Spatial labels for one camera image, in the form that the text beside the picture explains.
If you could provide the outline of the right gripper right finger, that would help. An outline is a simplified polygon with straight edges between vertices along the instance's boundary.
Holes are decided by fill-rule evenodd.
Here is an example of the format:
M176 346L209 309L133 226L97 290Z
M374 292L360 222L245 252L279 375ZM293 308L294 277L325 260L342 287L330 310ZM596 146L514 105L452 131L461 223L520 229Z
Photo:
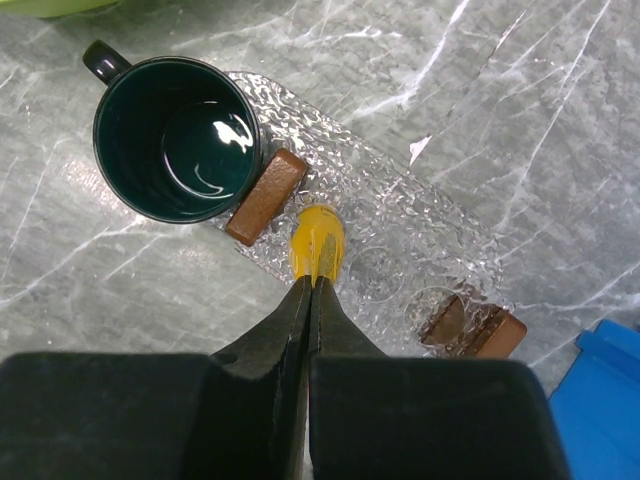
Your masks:
M310 310L310 454L318 479L566 479L534 373L509 360L394 358L319 278Z

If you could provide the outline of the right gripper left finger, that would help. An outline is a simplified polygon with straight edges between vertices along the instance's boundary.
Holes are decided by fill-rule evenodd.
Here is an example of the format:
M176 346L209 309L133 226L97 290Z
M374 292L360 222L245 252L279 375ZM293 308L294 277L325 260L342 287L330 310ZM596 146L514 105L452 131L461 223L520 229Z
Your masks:
M30 352L1 365L5 479L298 479L312 285L204 354Z

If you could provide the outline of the clear acrylic tray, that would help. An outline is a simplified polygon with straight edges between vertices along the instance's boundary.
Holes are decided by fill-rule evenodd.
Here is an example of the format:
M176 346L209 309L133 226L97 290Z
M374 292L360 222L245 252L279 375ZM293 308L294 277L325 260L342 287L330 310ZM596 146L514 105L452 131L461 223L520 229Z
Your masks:
M266 155L286 148L308 165L304 181L254 245L234 245L241 255L290 282L297 218L323 204L337 212L346 232L337 291L349 313L401 311L431 289L503 301L499 245L487 227L274 80L241 71L229 76L257 115Z

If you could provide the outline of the dark green mug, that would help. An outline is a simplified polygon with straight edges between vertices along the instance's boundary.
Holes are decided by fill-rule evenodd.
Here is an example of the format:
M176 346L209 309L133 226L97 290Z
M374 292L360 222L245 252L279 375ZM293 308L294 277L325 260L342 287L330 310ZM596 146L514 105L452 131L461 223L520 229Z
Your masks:
M106 86L93 121L98 167L150 219L207 221L240 203L263 170L259 123L219 69L185 57L136 64L94 41L83 63Z

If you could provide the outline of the clear acrylic holder brown ends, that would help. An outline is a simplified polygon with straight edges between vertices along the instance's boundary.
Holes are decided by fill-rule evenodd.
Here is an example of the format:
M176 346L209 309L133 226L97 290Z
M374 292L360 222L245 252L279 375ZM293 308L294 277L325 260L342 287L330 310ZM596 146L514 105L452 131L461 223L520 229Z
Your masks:
M526 336L500 297L488 230L435 188L375 163L352 176L279 150L225 230L279 277L329 279L388 354L505 358Z

